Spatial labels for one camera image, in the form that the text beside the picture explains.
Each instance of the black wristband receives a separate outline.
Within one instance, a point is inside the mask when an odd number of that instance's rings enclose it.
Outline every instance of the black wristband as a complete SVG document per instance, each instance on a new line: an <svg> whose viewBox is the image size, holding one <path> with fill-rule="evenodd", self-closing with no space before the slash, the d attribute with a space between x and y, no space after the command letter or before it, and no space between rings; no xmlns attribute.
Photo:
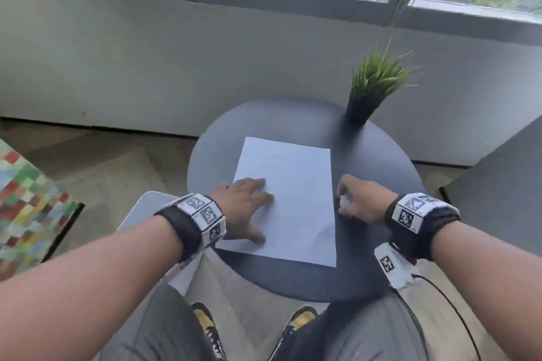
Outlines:
<svg viewBox="0 0 542 361"><path fill-rule="evenodd" d="M162 208L154 215L160 215L170 222L173 230L183 243L183 255L179 262L183 262L192 257L200 247L202 242L202 233L198 225L192 218L180 210L177 206Z"/></svg>
<svg viewBox="0 0 542 361"><path fill-rule="evenodd" d="M431 245L435 235L447 224L460 219L456 210L451 207L437 207L427 213L418 233L413 232L409 227L401 224L392 215L397 203L403 199L405 194L400 195L389 205L384 214L384 222L391 230L390 243L395 245L403 257L410 262L416 259L433 261L431 257Z"/></svg>

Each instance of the person's left hand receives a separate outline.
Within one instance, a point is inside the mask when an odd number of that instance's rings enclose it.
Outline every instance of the person's left hand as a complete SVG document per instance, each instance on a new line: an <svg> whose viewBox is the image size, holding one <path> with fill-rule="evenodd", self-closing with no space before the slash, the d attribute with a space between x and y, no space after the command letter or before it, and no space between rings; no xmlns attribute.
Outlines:
<svg viewBox="0 0 542 361"><path fill-rule="evenodd" d="M265 184L265 179L242 179L231 186L224 184L213 190L211 197L226 217L227 239L248 239L256 244L265 243L266 238L261 230L250 226L250 218L256 210L275 201L275 196L266 191L254 194Z"/></svg>

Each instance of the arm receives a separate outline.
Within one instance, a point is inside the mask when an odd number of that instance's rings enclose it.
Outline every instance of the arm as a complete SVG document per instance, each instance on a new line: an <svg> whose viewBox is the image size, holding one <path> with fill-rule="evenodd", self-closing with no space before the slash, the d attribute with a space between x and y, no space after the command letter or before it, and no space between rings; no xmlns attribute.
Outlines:
<svg viewBox="0 0 542 361"><path fill-rule="evenodd" d="M244 179L211 193L236 239L265 242L249 226L274 197L264 179ZM0 285L2 359L90 360L166 272L183 244L169 222L155 216L72 250Z"/></svg>
<svg viewBox="0 0 542 361"><path fill-rule="evenodd" d="M397 194L345 175L353 203L339 210L382 222ZM433 238L431 256L470 305L484 328L514 360L542 359L542 259L459 221Z"/></svg>

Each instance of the gray partition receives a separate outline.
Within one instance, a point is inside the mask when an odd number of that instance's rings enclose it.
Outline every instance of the gray partition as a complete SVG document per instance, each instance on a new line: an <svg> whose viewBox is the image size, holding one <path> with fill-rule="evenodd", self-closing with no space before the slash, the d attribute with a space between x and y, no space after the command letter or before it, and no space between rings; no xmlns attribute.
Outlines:
<svg viewBox="0 0 542 361"><path fill-rule="evenodd" d="M463 221L542 256L541 166L539 117L444 190Z"/></svg>

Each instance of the white sheet of paper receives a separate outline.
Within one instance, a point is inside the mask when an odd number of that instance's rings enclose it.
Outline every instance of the white sheet of paper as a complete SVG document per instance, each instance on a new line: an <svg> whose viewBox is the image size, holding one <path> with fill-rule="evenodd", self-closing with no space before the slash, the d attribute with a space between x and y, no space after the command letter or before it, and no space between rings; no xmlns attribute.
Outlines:
<svg viewBox="0 0 542 361"><path fill-rule="evenodd" d="M275 202L252 219L267 242L221 240L217 248L336 266L329 149L247 137L234 180L245 177L263 177L265 190L275 195Z"/></svg>

